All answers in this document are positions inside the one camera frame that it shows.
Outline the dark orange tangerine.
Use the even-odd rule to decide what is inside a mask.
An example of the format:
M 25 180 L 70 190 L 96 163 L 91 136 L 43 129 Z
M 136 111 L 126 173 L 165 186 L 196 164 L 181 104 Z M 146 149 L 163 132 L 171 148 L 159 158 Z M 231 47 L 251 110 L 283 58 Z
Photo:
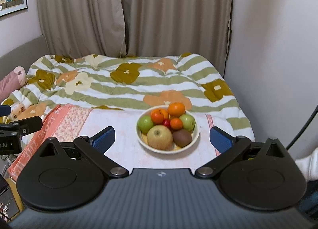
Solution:
M 151 112 L 151 120 L 154 124 L 160 125 L 164 121 L 164 114 L 160 110 L 154 110 Z

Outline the small orange tangerine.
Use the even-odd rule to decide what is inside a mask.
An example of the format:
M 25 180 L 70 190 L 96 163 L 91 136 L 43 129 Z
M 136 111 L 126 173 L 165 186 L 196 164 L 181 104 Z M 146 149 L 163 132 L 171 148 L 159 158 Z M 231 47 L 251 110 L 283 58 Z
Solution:
M 172 130 L 180 130 L 183 128 L 183 122 L 178 117 L 174 117 L 170 120 L 170 126 Z

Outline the beige curtain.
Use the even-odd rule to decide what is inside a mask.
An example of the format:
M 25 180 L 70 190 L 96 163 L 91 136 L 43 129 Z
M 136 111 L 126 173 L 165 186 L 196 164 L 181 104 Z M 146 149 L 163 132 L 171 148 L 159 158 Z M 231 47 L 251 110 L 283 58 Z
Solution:
M 225 71 L 232 0 L 37 0 L 37 6 L 51 54 L 197 53 Z

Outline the brown kiwi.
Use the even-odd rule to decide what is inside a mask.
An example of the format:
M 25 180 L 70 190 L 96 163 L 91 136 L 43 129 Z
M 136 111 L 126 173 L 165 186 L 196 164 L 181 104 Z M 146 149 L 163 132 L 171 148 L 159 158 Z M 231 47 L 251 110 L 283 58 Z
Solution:
M 186 129 L 173 132 L 173 140 L 180 148 L 186 147 L 192 142 L 192 135 Z

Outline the white plastic bag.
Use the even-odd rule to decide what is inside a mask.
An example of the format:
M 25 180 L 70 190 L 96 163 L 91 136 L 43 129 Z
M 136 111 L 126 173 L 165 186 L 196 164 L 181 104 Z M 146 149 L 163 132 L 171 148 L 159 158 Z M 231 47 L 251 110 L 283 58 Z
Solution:
M 318 148 L 309 156 L 295 161 L 307 182 L 318 180 Z

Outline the large green apple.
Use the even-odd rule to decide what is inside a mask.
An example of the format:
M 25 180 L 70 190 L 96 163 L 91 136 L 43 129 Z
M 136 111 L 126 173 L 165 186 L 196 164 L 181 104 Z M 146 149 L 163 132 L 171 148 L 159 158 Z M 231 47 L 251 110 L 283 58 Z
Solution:
M 143 133 L 147 134 L 150 129 L 154 126 L 154 123 L 149 115 L 144 115 L 139 118 L 137 127 Z

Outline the small red fruit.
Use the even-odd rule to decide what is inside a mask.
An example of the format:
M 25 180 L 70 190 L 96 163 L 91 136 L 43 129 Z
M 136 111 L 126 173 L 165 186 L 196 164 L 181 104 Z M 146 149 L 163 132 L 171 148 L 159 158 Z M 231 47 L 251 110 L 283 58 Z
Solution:
M 171 129 L 170 119 L 164 119 L 162 125 L 166 126 L 168 129 Z

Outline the yellow apple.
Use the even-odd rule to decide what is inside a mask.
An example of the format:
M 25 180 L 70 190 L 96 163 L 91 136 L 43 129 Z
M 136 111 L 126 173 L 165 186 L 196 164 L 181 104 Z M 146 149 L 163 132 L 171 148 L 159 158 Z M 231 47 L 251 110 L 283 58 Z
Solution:
M 171 131 L 164 125 L 156 125 L 147 133 L 147 143 L 158 150 L 171 150 L 174 144 Z

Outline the pink plush toy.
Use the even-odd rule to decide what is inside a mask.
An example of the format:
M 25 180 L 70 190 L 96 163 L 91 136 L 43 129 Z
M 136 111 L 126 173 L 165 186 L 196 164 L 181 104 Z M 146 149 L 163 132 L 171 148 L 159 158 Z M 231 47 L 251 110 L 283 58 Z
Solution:
M 20 89 L 25 85 L 26 73 L 21 66 L 16 67 L 6 77 L 1 80 L 1 102 L 3 102 L 12 92 Z

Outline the small green apple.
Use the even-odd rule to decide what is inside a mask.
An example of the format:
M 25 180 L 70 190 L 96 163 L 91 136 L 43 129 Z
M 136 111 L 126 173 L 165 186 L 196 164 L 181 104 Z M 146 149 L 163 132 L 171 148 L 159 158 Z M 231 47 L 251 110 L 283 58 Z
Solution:
M 183 128 L 189 132 L 193 131 L 196 121 L 195 119 L 189 114 L 183 114 L 179 117 L 179 119 L 183 123 Z

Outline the floral striped comforter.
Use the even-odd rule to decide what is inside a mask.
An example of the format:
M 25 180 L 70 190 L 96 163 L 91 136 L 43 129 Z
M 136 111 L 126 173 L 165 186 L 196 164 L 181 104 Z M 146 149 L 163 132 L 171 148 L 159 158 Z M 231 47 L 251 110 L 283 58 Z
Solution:
M 26 82 L 1 104 L 22 103 L 27 114 L 46 116 L 58 104 L 83 108 L 146 110 L 180 102 L 193 113 L 225 119 L 233 135 L 254 139 L 249 119 L 216 68 L 203 56 L 79 59 L 45 55 Z

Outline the orange mandarin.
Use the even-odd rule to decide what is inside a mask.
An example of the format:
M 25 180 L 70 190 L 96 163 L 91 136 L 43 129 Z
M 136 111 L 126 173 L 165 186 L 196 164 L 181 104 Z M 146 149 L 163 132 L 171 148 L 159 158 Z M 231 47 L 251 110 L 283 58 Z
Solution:
M 185 113 L 185 106 L 181 102 L 174 102 L 168 106 L 168 114 L 173 117 L 179 117 Z
M 164 109 L 164 108 L 156 108 L 156 109 L 153 109 L 153 110 L 151 111 L 150 116 L 153 117 L 153 116 L 154 116 L 154 113 L 156 113 L 156 112 L 162 113 L 163 116 L 164 116 L 164 119 L 168 119 L 168 118 L 169 118 L 169 113 L 168 113 L 168 111 L 167 111 L 166 109 Z

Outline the cream and yellow bowl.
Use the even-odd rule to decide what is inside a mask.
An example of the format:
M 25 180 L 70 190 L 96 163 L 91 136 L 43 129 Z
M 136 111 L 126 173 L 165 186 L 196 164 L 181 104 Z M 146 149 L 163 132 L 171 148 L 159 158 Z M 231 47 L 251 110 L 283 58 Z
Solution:
M 144 116 L 144 115 L 149 115 L 149 116 L 150 116 L 151 111 L 152 111 L 153 109 L 156 109 L 156 108 L 164 108 L 164 109 L 168 110 L 168 106 L 169 106 L 169 105 L 155 106 L 155 107 L 153 107 L 153 108 L 150 108 L 150 109 L 146 110 L 143 114 L 141 114 L 140 117 L 142 117 L 142 116 Z M 173 134 L 173 132 L 178 131 L 178 130 L 172 130 L 172 129 L 169 129 L 169 130 L 171 131 L 172 134 Z M 137 134 L 139 143 L 140 143 L 143 147 L 145 147 L 146 149 L 148 149 L 148 150 L 150 150 L 150 151 L 152 151 L 152 152 L 158 153 L 158 154 L 166 154 L 166 155 L 168 155 L 168 154 L 177 154 L 177 153 L 179 153 L 179 152 L 183 152 L 183 151 L 185 151 L 186 149 L 190 148 L 192 145 L 194 145 L 194 144 L 197 142 L 197 140 L 198 140 L 198 138 L 199 138 L 199 126 L 197 125 L 197 123 L 195 124 L 195 127 L 194 127 L 193 131 L 191 131 L 190 133 L 191 133 L 191 135 L 192 135 L 192 142 L 191 142 L 190 144 L 188 144 L 186 147 L 180 148 L 180 147 L 177 146 L 177 145 L 175 144 L 175 142 L 174 142 L 173 147 L 172 147 L 171 150 L 158 150 L 158 149 L 152 148 L 152 147 L 150 147 L 150 146 L 148 145 L 148 143 L 147 143 L 147 134 L 143 134 L 143 133 L 138 129 L 137 124 L 136 124 L 136 134 Z

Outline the grey bed headboard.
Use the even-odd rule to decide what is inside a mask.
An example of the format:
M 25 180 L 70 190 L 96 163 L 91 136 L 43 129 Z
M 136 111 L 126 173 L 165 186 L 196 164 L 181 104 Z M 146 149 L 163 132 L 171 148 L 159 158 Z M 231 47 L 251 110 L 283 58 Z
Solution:
M 27 73 L 30 66 L 46 54 L 48 54 L 48 46 L 44 36 L 13 49 L 0 58 L 1 80 L 18 66 L 23 67 Z

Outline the pink floral towel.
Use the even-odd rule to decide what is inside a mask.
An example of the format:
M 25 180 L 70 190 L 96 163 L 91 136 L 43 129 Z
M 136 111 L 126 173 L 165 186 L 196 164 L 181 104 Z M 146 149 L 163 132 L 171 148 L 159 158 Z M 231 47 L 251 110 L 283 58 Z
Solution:
M 230 124 L 220 117 L 194 114 L 200 131 L 198 141 L 181 153 L 158 154 L 138 142 L 136 123 L 140 115 L 141 112 L 138 111 L 88 109 L 70 104 L 57 106 L 44 118 L 39 132 L 23 138 L 26 147 L 9 167 L 9 176 L 13 180 L 17 179 L 44 139 L 56 137 L 61 142 L 72 142 L 81 135 L 93 136 L 107 126 L 114 128 L 115 142 L 105 155 L 128 171 L 134 168 L 189 168 L 195 171 L 218 155 L 210 143 L 210 128 L 216 126 L 226 132 L 232 130 Z

